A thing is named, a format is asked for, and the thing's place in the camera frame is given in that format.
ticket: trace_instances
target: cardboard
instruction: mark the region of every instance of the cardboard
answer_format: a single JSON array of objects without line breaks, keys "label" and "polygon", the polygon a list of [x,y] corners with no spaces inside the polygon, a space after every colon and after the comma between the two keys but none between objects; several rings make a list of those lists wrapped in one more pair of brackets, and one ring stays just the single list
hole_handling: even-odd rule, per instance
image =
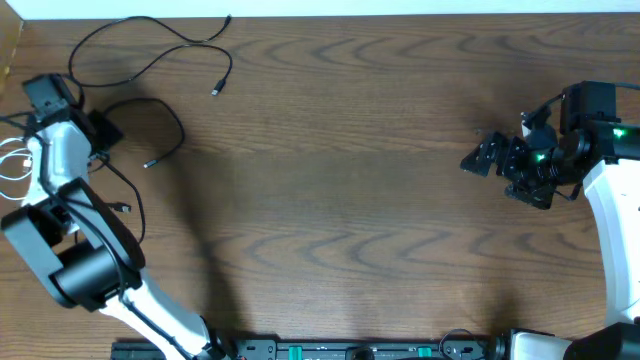
[{"label": "cardboard", "polygon": [[22,31],[22,19],[5,0],[0,0],[0,99],[4,83],[9,75],[11,61],[16,53],[18,39]]}]

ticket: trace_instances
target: wooden table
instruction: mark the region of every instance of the wooden table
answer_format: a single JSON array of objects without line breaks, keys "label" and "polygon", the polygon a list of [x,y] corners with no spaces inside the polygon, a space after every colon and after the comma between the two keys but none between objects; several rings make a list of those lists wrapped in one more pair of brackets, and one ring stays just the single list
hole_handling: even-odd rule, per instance
[{"label": "wooden table", "polygon": [[[0,113],[27,109],[20,83],[66,71],[75,43],[104,23],[27,23]],[[168,23],[206,37],[221,20]],[[123,24],[81,50],[77,76],[117,80],[177,43],[151,23]],[[602,326],[587,201],[539,211],[458,166],[489,132],[518,134],[521,111],[569,84],[640,82],[639,15],[234,19],[215,44],[235,60],[218,97],[227,60],[208,49],[87,90],[99,109],[157,96],[180,114],[185,146],[143,169],[177,141],[175,124],[153,105],[115,112],[126,140],[113,163],[142,193],[151,274],[209,324],[331,339],[513,326],[580,337]],[[638,95],[619,93],[629,122]],[[91,181],[104,199],[135,204],[108,171]],[[136,211],[121,218],[138,234]],[[0,257],[1,358],[105,359],[111,342],[139,338],[58,306],[6,241]]]}]

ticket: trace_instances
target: white background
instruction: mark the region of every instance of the white background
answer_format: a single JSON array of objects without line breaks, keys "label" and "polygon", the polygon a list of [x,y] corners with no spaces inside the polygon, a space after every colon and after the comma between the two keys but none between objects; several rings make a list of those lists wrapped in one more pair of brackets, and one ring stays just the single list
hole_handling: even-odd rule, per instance
[{"label": "white background", "polygon": [[25,20],[640,12],[640,0],[8,0]]}]

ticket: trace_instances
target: white cable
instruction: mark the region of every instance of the white cable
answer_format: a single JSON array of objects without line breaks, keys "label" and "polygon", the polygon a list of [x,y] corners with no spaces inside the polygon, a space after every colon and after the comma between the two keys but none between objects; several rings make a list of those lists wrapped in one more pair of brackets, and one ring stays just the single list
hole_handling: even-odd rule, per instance
[{"label": "white cable", "polygon": [[[16,141],[22,142],[22,138],[8,138],[8,139],[5,139],[2,142],[0,142],[0,147],[6,145],[8,143],[16,142]],[[21,149],[16,149],[16,150],[10,151],[9,153],[7,153],[5,155],[0,156],[0,165],[2,165],[2,163],[6,159],[11,158],[11,157],[24,157],[27,160],[29,160],[29,162],[33,161],[33,158],[31,156],[31,152],[29,152],[29,149],[21,148]],[[9,181],[20,181],[20,180],[24,180],[27,177],[29,177],[32,172],[33,172],[33,169],[30,169],[29,172],[27,172],[26,174],[24,174],[24,175],[22,175],[20,177],[15,177],[15,178],[0,174],[0,178],[5,179],[5,180],[9,180]],[[5,199],[13,200],[13,201],[20,201],[20,200],[24,200],[25,199],[25,197],[14,198],[12,196],[9,196],[9,195],[5,194],[2,191],[0,191],[0,196],[4,197]]]}]

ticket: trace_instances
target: green light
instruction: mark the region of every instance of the green light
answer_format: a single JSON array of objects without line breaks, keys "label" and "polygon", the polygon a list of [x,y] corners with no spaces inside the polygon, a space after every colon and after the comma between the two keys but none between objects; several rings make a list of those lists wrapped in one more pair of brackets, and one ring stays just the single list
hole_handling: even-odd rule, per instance
[{"label": "green light", "polygon": [[617,137],[622,137],[626,134],[627,132],[625,130],[622,129],[613,129],[613,135],[617,136]]}]

